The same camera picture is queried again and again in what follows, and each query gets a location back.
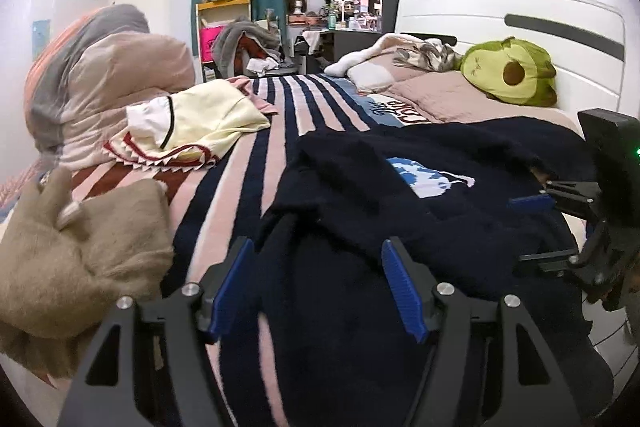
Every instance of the folded duvet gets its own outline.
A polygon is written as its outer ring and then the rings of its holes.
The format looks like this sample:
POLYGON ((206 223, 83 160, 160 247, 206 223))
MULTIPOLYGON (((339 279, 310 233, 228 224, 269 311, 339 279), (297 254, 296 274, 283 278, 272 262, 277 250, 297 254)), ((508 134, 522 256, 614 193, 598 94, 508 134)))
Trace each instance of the folded duvet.
POLYGON ((90 13, 53 41, 24 90, 28 129, 42 166, 104 163, 103 143, 126 126, 125 107, 193 86, 187 46, 149 34, 142 12, 113 5, 90 13))

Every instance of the pillow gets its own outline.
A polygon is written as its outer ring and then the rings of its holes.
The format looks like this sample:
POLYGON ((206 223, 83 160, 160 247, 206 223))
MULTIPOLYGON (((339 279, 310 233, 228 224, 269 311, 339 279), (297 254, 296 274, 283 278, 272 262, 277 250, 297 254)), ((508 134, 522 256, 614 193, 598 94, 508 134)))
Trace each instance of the pillow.
POLYGON ((579 124, 560 109, 516 106, 491 100, 467 82, 459 71, 424 73, 394 84, 383 94, 411 105, 433 123, 472 123, 528 116, 562 125, 581 135, 579 124))
POLYGON ((376 57, 350 68, 347 76, 358 91, 376 92, 395 84, 414 78, 424 71, 418 68, 403 68, 394 65, 394 54, 398 46, 388 48, 376 57))
POLYGON ((509 37, 473 46, 460 71, 478 89, 516 105, 556 105, 556 68, 546 50, 509 37))

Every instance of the dark blue clothing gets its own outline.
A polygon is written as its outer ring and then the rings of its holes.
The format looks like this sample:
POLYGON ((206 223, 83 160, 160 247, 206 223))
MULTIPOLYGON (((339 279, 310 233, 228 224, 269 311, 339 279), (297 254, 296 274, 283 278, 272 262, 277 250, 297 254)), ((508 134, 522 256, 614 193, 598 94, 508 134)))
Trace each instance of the dark blue clothing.
POLYGON ((591 347, 580 290, 513 274, 519 255, 575 246, 559 212, 508 207, 540 190, 531 167, 555 179, 594 179, 580 137, 532 118, 301 137, 262 221, 255 280, 222 343, 225 393, 239 424, 272 425, 253 380, 262 310, 290 425, 402 425, 432 346, 404 331, 386 284, 380 248, 394 235, 414 261, 470 297, 518 295, 581 415, 605 407, 612 375, 591 347))

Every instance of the bottle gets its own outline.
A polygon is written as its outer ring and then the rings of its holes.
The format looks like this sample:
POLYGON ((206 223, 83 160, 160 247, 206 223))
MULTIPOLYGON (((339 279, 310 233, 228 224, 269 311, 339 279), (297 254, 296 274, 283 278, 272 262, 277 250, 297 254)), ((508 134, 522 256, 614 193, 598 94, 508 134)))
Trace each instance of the bottle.
POLYGON ((382 15, 382 1, 376 0, 373 5, 373 13, 375 13, 378 17, 382 15))
POLYGON ((338 22, 338 13, 335 9, 335 2, 331 2, 331 6, 329 6, 329 17, 327 27, 330 30, 335 30, 335 24, 338 22))

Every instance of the striped blanket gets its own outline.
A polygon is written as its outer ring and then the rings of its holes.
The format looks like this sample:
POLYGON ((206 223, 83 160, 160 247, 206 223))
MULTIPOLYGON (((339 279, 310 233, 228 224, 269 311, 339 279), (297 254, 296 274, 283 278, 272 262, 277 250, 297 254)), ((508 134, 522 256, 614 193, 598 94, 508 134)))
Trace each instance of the striped blanket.
POLYGON ((175 261, 162 286, 164 295, 185 280, 198 281, 211 264, 225 258, 236 237, 255 236, 298 136, 324 127, 365 131, 377 123, 400 126, 426 121, 392 99, 359 95, 342 79, 298 75, 253 83, 254 92, 273 103, 279 114, 270 117, 271 128, 242 136, 215 168, 158 172, 110 162, 74 176, 76 201, 141 178, 153 177, 168 185, 175 261))

